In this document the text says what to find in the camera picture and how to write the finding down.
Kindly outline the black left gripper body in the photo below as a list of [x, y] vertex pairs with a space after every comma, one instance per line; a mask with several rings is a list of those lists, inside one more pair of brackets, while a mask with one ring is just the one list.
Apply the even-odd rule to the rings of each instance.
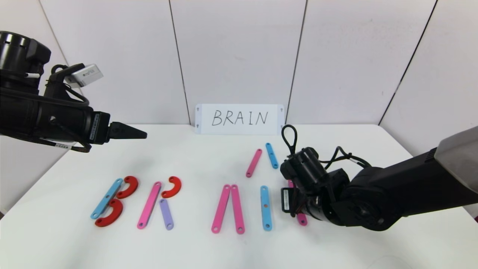
[[46, 104], [39, 110], [39, 137], [101, 145], [108, 140], [109, 120], [110, 114], [95, 112], [91, 107]]

